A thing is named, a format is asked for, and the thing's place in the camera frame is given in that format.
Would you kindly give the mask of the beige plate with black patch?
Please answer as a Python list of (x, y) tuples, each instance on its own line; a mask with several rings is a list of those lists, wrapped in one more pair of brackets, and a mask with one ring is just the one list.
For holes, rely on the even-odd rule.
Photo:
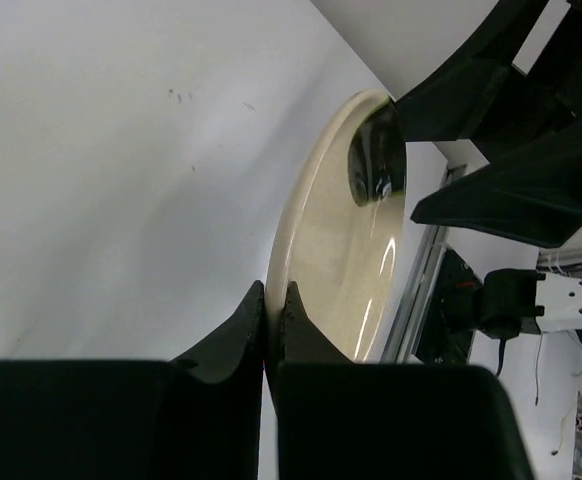
[(308, 319), (345, 357), (380, 359), (399, 285), (406, 146), (394, 103), (366, 89), (332, 116), (286, 201), (265, 284), (270, 326), (295, 285)]

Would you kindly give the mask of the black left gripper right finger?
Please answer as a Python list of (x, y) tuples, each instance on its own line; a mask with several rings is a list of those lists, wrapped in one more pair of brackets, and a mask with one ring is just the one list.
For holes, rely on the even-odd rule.
[(482, 367), (348, 360), (290, 283), (276, 332), (282, 479), (531, 479), (509, 398)]

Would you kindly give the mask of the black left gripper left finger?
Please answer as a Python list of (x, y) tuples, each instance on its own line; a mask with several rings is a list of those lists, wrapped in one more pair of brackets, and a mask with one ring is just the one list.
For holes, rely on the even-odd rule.
[(0, 479), (253, 479), (264, 287), (170, 361), (0, 360)]

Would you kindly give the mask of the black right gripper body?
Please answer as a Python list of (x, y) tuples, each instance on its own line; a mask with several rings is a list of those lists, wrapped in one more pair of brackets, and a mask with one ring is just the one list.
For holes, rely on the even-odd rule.
[(580, 2), (568, 2), (529, 67), (515, 60), (547, 5), (499, 1), (465, 42), (471, 60), (493, 70), (464, 132), (490, 162), (527, 147), (582, 160)]

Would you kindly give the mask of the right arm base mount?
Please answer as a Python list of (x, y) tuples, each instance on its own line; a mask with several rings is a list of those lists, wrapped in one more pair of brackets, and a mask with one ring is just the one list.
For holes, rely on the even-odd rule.
[(482, 283), (452, 249), (445, 252), (426, 313), (416, 358), (425, 364), (466, 364), (480, 310)]

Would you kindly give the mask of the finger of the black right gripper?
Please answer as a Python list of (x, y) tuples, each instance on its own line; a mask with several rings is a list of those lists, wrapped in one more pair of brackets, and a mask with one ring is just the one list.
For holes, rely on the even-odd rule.
[(546, 0), (500, 0), (431, 75), (395, 102), (407, 141), (470, 138), (495, 104)]
[(411, 220), (564, 245), (582, 227), (582, 118), (425, 197)]

